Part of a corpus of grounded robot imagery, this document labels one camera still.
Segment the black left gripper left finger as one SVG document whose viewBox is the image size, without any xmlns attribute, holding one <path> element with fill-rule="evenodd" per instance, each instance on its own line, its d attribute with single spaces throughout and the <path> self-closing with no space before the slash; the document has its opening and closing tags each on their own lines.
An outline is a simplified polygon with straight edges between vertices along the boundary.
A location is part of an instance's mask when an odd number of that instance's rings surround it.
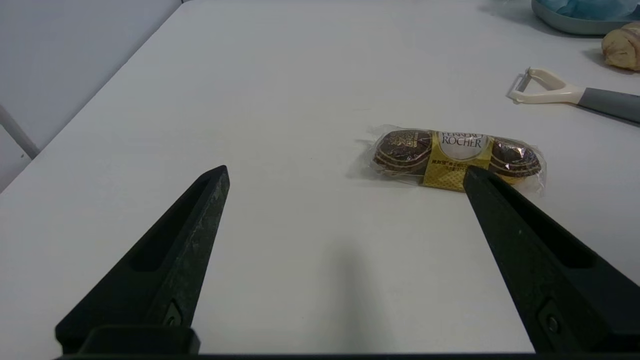
<svg viewBox="0 0 640 360">
<path fill-rule="evenodd" d="M 192 329 L 230 177 L 202 173 L 55 326 L 64 354 L 196 354 Z"/>
</svg>

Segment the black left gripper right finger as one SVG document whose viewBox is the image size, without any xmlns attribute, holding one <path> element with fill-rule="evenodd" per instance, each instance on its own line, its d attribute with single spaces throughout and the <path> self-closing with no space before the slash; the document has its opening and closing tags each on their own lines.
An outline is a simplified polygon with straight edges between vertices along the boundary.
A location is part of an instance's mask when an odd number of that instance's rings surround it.
<svg viewBox="0 0 640 360">
<path fill-rule="evenodd" d="M 538 354 L 637 354 L 640 288 L 483 168 L 464 191 Z"/>
</svg>

